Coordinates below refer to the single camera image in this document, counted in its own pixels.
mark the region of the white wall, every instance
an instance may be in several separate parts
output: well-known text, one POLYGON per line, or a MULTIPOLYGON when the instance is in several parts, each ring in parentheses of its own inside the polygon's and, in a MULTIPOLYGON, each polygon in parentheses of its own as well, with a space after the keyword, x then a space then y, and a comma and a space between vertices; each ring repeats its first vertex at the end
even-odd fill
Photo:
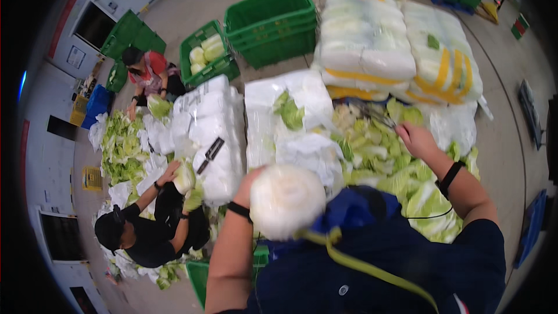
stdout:
POLYGON ((52 276, 78 312, 82 312, 70 287, 82 286, 98 312, 108 313, 85 264, 54 264, 42 233, 38 209, 74 214, 70 199, 70 169, 74 165, 74 142, 46 131, 50 115, 70 117, 74 78, 48 62, 39 68, 29 93, 24 118, 29 123, 25 156, 25 191, 31 225, 52 276))
MULTIPOLYGON (((112 17, 118 21, 118 19, 120 19, 120 17, 122 17, 128 9, 137 13, 147 3, 149 3, 150 0, 95 0, 95 3, 98 4, 99 7, 107 11, 111 11, 108 7, 108 3, 111 1, 118 4, 116 11, 112 14, 112 17)), ((98 51, 77 36, 71 34, 74 24, 79 17, 79 13, 87 2, 88 0, 76 1, 64 28, 62 29, 58 45, 56 46, 56 52, 54 54, 54 58, 52 59, 52 63, 55 66, 59 67, 61 70, 70 74, 74 78, 86 78, 98 61, 98 58, 96 57, 98 51), (66 62, 73 45, 85 53, 85 59, 79 69, 66 62)))

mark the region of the yellow plastic crate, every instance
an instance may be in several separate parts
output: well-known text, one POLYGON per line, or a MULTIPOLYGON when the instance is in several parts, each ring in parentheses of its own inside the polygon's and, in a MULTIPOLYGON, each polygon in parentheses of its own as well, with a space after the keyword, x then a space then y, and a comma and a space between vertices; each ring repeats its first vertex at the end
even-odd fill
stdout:
POLYGON ((89 102, 89 99, 81 95, 76 96, 74 107, 71 110, 70 124, 81 126, 81 123, 85 119, 85 114, 87 113, 87 102, 89 102))
POLYGON ((103 179, 101 178, 101 169, 94 166, 86 166, 81 171, 82 181, 81 188, 84 191, 102 191, 103 179))

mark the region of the shirt button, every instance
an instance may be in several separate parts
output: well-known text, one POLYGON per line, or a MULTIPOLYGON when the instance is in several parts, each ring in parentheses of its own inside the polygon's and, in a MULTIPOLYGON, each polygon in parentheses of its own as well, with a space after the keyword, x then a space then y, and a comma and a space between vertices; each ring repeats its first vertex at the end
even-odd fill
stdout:
POLYGON ((343 285, 339 288, 339 296, 345 296, 345 294, 347 293, 347 291, 349 290, 349 287, 347 285, 343 285))

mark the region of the wrist strap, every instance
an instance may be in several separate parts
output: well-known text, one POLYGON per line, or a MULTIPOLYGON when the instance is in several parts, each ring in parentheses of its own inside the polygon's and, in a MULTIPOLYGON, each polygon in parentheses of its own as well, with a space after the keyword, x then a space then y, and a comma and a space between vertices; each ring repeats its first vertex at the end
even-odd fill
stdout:
POLYGON ((242 217, 245 217, 250 224, 254 224, 252 222, 252 219, 250 218, 250 209, 249 208, 245 208, 244 206, 238 205, 234 201, 231 201, 228 205, 228 209, 230 211, 233 211, 234 213, 236 213, 238 215, 241 215, 242 217))
POLYGON ((465 163, 462 162, 462 161, 455 162, 450 167, 450 170, 448 171, 446 176, 442 179, 442 182, 440 182, 439 179, 436 180, 436 185, 440 189, 440 192, 442 193, 442 195, 446 197, 446 199, 448 198, 448 194, 449 194, 448 188, 450 187, 450 184, 453 182, 453 179, 457 175, 457 172, 459 172, 459 169, 461 169, 464 166, 465 166, 465 163))

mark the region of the yellow lanyard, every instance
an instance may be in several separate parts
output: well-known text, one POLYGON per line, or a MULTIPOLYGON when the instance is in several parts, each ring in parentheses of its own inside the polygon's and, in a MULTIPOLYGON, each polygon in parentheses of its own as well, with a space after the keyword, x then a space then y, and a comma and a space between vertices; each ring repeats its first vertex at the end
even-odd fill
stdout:
POLYGON ((302 230, 299 231, 295 235, 295 239, 304 238, 306 240, 312 241, 319 245, 325 245, 328 250, 328 255, 331 257, 333 261, 336 263, 345 266, 350 269, 358 270, 359 272, 363 272, 368 274, 369 276, 373 276, 380 280, 383 280, 387 283, 393 284, 395 286, 401 287, 402 289, 408 290, 412 293, 415 293, 425 300, 427 300, 432 306, 436 313, 439 313, 438 306, 436 305, 436 301, 434 298, 422 287, 414 284, 408 280, 400 278, 399 276, 394 276, 387 271, 380 269, 378 267, 373 266, 370 263, 361 261, 355 257, 349 256, 340 252, 338 249, 334 248, 333 245, 338 243, 341 240, 341 229, 339 227, 334 227, 328 234, 320 234, 315 233, 310 230, 302 230))

